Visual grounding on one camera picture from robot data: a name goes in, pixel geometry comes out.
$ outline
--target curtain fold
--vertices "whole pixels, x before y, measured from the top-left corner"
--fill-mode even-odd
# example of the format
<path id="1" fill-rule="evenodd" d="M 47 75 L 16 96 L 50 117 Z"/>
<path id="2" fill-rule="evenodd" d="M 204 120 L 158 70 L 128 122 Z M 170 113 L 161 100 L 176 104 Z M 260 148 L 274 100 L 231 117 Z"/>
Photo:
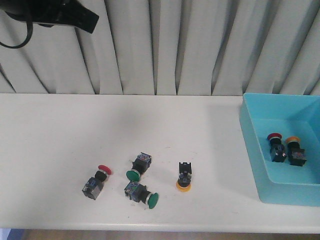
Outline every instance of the curtain fold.
<path id="1" fill-rule="evenodd" d="M 79 0 L 93 34 L 34 24 L 0 46 L 0 93 L 320 95 L 320 0 Z M 26 24 L 0 11 L 0 41 Z"/>
<path id="2" fill-rule="evenodd" d="M 176 95 L 175 71 L 178 53 L 181 0 L 150 0 L 154 91 Z"/>
<path id="3" fill-rule="evenodd" d="M 6 94 L 15 93 L 15 90 L 8 83 L 8 80 L 5 78 L 5 76 L 3 76 L 3 74 L 1 72 L 0 72 L 0 90 L 2 93 L 6 93 Z"/>
<path id="4" fill-rule="evenodd" d="M 279 93 L 318 12 L 317 0 L 280 2 L 247 92 Z"/>
<path id="5" fill-rule="evenodd" d="M 179 95 L 211 95 L 212 73 L 226 32 L 226 0 L 197 0 L 190 4 L 188 26 L 184 29 Z"/>
<path id="6" fill-rule="evenodd" d="M 281 89 L 282 94 L 309 95 L 320 76 L 320 12 Z"/>
<path id="7" fill-rule="evenodd" d="M 154 95 L 149 2 L 108 0 L 106 7 L 123 93 Z"/>
<path id="8" fill-rule="evenodd" d="M 270 0 L 240 1 L 212 95 L 246 91 L 276 8 Z"/>
<path id="9" fill-rule="evenodd" d="M 76 29 L 94 92 L 123 94 L 105 3 L 102 0 L 81 0 L 81 3 L 99 15 L 92 34 Z"/>

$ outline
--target blue plastic tray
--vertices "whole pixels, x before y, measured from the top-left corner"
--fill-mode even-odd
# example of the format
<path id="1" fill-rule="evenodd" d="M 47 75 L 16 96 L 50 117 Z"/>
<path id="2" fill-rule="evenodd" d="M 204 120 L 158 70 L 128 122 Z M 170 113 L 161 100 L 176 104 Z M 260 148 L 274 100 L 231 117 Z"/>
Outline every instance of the blue plastic tray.
<path id="1" fill-rule="evenodd" d="M 240 124 L 260 200 L 320 206 L 320 96 L 246 93 Z M 290 136 L 301 139 L 304 166 L 272 162 L 267 136 L 274 132 L 285 146 Z"/>

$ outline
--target green push button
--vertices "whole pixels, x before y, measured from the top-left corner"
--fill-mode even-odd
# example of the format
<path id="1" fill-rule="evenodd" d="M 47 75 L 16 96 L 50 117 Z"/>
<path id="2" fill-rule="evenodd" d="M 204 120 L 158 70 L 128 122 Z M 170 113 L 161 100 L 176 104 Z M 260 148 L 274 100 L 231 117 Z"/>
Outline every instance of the green push button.
<path id="1" fill-rule="evenodd" d="M 139 182 L 140 181 L 140 176 L 135 171 L 132 171 L 132 170 L 127 171 L 125 175 L 130 181 L 133 181 L 133 182 Z"/>
<path id="2" fill-rule="evenodd" d="M 159 194 L 158 193 L 152 194 L 148 200 L 149 208 L 153 209 L 157 205 L 158 200 L 159 200 Z"/>

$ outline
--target black object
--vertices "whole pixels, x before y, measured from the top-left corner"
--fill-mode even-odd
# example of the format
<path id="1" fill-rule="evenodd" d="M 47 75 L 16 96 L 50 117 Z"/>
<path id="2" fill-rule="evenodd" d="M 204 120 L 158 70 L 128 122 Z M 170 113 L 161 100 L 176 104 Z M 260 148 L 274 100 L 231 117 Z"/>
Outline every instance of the black object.
<path id="1" fill-rule="evenodd" d="M 287 157 L 285 146 L 282 144 L 282 135 L 274 132 L 268 135 L 267 139 L 270 142 L 270 155 L 272 162 L 283 163 Z"/>
<path id="2" fill-rule="evenodd" d="M 298 141 L 290 141 L 287 143 L 288 158 L 291 165 L 302 167 L 307 159 L 305 150 L 300 148 Z"/>
<path id="3" fill-rule="evenodd" d="M 33 23 L 43 27 L 68 25 L 92 34 L 99 19 L 77 0 L 0 0 L 0 10 L 27 24 L 27 37 L 23 43 L 9 46 L 0 42 L 0 45 L 11 49 L 21 48 L 29 42 Z"/>
<path id="4" fill-rule="evenodd" d="M 159 199 L 158 193 L 152 193 L 147 190 L 147 186 L 143 186 L 138 182 L 130 181 L 124 189 L 124 194 L 130 200 L 137 203 L 142 201 L 144 204 L 148 205 L 150 209 L 153 209 Z"/>
<path id="5" fill-rule="evenodd" d="M 132 169 L 126 172 L 130 181 L 139 182 L 140 177 L 150 167 L 152 162 L 151 155 L 141 152 L 132 163 Z"/>
<path id="6" fill-rule="evenodd" d="M 186 188 L 189 186 L 189 184 L 191 183 L 191 174 L 191 162 L 179 162 L 179 179 L 177 183 L 180 187 Z"/>
<path id="7" fill-rule="evenodd" d="M 124 194 L 130 200 L 137 203 L 142 201 L 146 203 L 146 199 L 151 192 L 147 190 L 147 186 L 143 186 L 138 182 L 130 181 L 129 184 L 124 189 Z"/>
<path id="8" fill-rule="evenodd" d="M 102 165 L 99 166 L 99 170 L 96 171 L 94 177 L 90 179 L 84 185 L 82 192 L 83 194 L 93 200 L 96 200 L 100 192 L 102 191 L 104 185 L 103 182 L 107 179 L 108 174 L 106 171 L 100 169 Z"/>

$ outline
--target black cable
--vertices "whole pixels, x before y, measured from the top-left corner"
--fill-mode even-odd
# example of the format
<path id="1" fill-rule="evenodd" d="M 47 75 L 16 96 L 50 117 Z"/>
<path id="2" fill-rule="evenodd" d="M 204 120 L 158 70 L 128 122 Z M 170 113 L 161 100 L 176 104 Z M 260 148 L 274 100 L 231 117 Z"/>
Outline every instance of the black cable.
<path id="1" fill-rule="evenodd" d="M 27 30 L 26 38 L 21 44 L 16 45 L 16 46 L 9 46 L 9 45 L 6 45 L 0 41 L 0 45 L 3 47 L 6 47 L 8 49 L 19 49 L 19 48 L 24 47 L 30 41 L 32 33 L 34 31 L 33 20 L 32 20 L 32 16 L 31 16 L 28 4 L 27 4 L 26 0 L 22 0 L 21 2 L 24 7 L 24 16 L 25 16 L 25 23 L 26 23 L 26 30 Z"/>

